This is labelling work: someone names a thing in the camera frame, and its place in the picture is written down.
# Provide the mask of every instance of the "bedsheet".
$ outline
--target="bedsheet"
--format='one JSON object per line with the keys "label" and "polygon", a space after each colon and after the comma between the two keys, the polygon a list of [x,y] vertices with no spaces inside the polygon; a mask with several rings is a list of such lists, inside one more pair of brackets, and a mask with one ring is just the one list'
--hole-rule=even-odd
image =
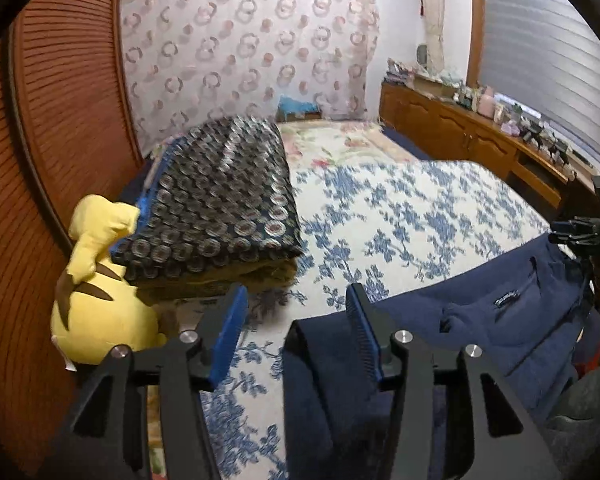
{"label": "bedsheet", "polygon": [[[472,162],[359,164],[291,172],[304,255],[294,284],[250,297],[229,376],[202,402],[224,478],[286,478],[282,345],[294,319],[344,309],[348,283],[372,301],[455,276],[548,225]],[[164,472],[157,422],[154,471]]]}
{"label": "bedsheet", "polygon": [[296,121],[279,123],[289,167],[326,168],[336,164],[411,162],[418,160],[364,121]]}

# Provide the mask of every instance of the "wooden cabinet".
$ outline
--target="wooden cabinet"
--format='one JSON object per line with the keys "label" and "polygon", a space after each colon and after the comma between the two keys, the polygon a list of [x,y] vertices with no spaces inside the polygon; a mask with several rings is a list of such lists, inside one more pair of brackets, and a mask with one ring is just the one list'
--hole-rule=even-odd
{"label": "wooden cabinet", "polygon": [[472,160],[502,180],[520,180],[554,210],[564,203],[566,177],[538,152],[478,114],[407,87],[383,84],[380,118],[431,158]]}
{"label": "wooden cabinet", "polygon": [[468,159],[483,165],[491,173],[505,180],[516,148],[508,142],[495,137],[491,132],[476,126],[469,133]]}

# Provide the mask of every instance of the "cabinet door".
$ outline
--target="cabinet door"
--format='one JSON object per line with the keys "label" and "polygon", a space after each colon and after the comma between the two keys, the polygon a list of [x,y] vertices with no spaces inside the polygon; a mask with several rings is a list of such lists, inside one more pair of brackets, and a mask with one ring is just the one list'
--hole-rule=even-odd
{"label": "cabinet door", "polygon": [[449,112],[442,107],[438,118],[438,127],[433,133],[430,142],[435,143],[432,153],[435,158],[442,160],[466,160],[468,157],[467,145],[469,133],[468,121],[465,118]]}
{"label": "cabinet door", "polygon": [[398,111],[400,110],[398,95],[399,93],[396,89],[389,86],[382,86],[382,93],[380,95],[380,119],[384,124],[392,127],[394,130],[398,130],[395,125]]}
{"label": "cabinet door", "polygon": [[421,98],[412,90],[406,90],[401,96],[396,111],[396,130],[406,134],[421,150],[433,157],[429,136],[435,129],[436,119],[428,99]]}
{"label": "cabinet door", "polygon": [[516,149],[498,134],[476,126],[470,132],[469,158],[505,180],[513,164]]}

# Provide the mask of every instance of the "blue floral pattern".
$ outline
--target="blue floral pattern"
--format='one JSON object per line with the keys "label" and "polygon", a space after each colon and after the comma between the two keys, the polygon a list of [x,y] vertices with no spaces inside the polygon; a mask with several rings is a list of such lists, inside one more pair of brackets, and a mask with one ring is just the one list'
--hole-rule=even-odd
{"label": "blue floral pattern", "polygon": [[444,280],[547,231],[512,189],[472,162],[331,166],[292,172],[304,256],[289,290],[250,298],[230,375],[203,397],[224,478],[287,478],[283,341],[294,319]]}

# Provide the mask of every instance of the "pikachu plush toy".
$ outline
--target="pikachu plush toy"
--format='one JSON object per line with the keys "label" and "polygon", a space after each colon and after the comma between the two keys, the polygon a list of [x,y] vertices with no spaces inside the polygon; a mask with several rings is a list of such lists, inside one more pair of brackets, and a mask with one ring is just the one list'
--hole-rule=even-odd
{"label": "pikachu plush toy", "polygon": [[109,247],[135,231],[139,213],[98,195],[75,207],[69,236],[76,243],[51,314],[55,343],[73,362],[96,365],[117,344],[139,351],[166,340],[155,311],[124,280],[125,267],[109,258]]}

